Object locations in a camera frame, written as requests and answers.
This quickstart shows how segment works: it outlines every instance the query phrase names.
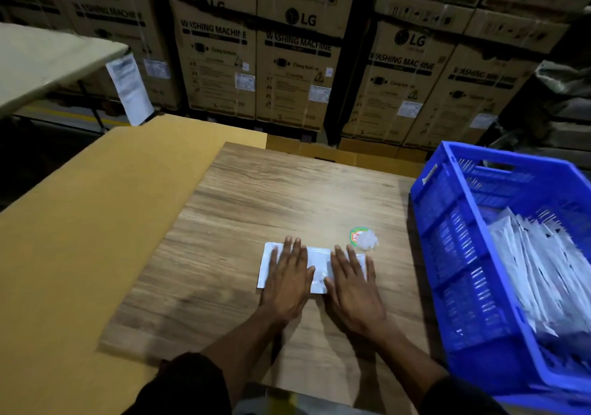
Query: wooden board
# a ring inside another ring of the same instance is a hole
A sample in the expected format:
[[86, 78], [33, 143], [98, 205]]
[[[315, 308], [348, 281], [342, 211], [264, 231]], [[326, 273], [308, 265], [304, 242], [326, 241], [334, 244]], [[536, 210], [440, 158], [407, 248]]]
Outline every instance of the wooden board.
[[[380, 240], [373, 257], [389, 316], [419, 347], [431, 346], [439, 356], [414, 218], [408, 215], [412, 183], [226, 143], [100, 343], [143, 359], [199, 351], [257, 307], [265, 242], [292, 235], [309, 246], [345, 246], [352, 228], [367, 226]], [[285, 330], [278, 356], [271, 361], [269, 348], [253, 379], [364, 409], [410, 413], [385, 364], [369, 345], [352, 342], [325, 312], [322, 298], [311, 297], [301, 319]]]

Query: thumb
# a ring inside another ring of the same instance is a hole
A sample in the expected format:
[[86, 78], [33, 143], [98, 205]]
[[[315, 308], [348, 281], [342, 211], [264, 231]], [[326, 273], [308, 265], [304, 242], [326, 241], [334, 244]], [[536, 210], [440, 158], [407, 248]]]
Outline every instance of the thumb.
[[336, 287], [335, 287], [335, 282], [330, 279], [329, 277], [326, 277], [324, 279], [324, 285], [326, 286], [326, 291], [328, 292], [330, 298], [332, 299], [333, 303], [335, 303], [337, 306], [339, 305], [339, 299], [336, 296]]
[[309, 267], [306, 270], [306, 289], [310, 291], [312, 287], [312, 280], [314, 280], [314, 272], [316, 272], [316, 268], [314, 266]]

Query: black sleeve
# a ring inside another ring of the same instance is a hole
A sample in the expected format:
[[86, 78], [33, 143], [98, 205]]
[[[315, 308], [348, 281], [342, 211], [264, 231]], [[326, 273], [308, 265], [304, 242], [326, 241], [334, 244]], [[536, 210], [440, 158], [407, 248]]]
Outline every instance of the black sleeve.
[[162, 366], [123, 415], [215, 413], [231, 415], [226, 382], [209, 358], [185, 353]]
[[461, 379], [447, 376], [427, 391], [419, 409], [420, 415], [507, 415], [491, 396]]

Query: hand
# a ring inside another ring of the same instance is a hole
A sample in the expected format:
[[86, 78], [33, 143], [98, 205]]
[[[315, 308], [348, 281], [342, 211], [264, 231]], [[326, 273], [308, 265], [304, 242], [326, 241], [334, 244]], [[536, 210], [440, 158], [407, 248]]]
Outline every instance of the hand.
[[269, 276], [262, 292], [261, 306], [268, 309], [278, 322], [287, 324], [295, 319], [308, 301], [314, 266], [307, 268], [308, 250], [296, 238], [293, 249], [291, 236], [285, 238], [277, 264], [277, 247], [271, 253]]
[[343, 250], [335, 245], [335, 251], [330, 253], [335, 280], [325, 278], [324, 284], [335, 312], [347, 328], [362, 336], [372, 337], [376, 330], [387, 323], [386, 309], [375, 284], [373, 260], [369, 255], [365, 255], [368, 275], [366, 281], [353, 247], [348, 245], [347, 252], [349, 259], [345, 257]]

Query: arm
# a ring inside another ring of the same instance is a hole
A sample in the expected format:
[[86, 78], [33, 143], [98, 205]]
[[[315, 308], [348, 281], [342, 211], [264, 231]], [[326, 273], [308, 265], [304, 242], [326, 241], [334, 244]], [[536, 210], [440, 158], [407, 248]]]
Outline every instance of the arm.
[[139, 393], [126, 414], [230, 414], [262, 352], [304, 308], [314, 267], [296, 239], [285, 239], [277, 262], [271, 254], [261, 304], [248, 320], [203, 349], [169, 362]]
[[335, 280], [325, 278], [336, 314], [347, 328], [369, 339], [421, 414], [436, 413], [448, 406], [468, 405], [474, 413], [505, 413], [482, 391], [455, 380], [447, 370], [410, 342], [396, 324], [387, 319], [375, 283], [373, 260], [366, 255], [367, 281], [355, 251], [347, 246], [349, 258], [337, 245], [330, 254]]

